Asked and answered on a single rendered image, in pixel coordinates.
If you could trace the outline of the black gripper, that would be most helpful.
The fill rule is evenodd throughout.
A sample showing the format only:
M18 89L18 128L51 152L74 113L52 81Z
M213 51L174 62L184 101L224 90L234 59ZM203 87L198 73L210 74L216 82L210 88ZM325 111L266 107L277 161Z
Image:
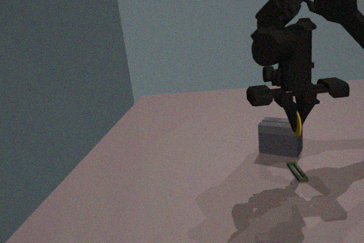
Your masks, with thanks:
M320 101L318 93L329 93L333 98L349 96L349 85L336 77L318 79L311 83L312 56L302 59L289 59L279 63L281 67L280 88L270 89L266 85L248 87L247 100L252 106L265 106L274 101L282 107L288 116L292 130L297 129L297 111L301 118L301 127L308 114ZM288 92L288 93L286 93ZM295 96L296 103L293 101Z

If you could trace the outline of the dark green rectangular frame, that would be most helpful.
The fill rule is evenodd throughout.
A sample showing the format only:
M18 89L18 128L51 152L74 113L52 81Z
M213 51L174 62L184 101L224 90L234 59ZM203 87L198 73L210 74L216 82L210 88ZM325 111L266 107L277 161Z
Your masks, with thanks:
M287 162L287 166L290 168L290 170L292 171L298 182L308 182L307 176L303 173L303 171L295 161ZM298 171L298 173L301 175L302 178L298 175L293 166L295 166L296 170Z

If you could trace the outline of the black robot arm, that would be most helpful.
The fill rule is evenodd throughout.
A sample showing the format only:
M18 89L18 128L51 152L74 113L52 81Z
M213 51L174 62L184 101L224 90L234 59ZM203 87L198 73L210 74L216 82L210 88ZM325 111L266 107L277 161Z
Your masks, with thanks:
M357 0L269 0L256 14L257 29L250 35L254 61L263 66L263 81L280 86L279 63L312 56L312 30L315 23L299 18L285 26L306 2L311 12L327 21L340 24L364 49L364 16L357 9ZM278 68L274 69L274 64ZM270 67L269 67L270 66Z

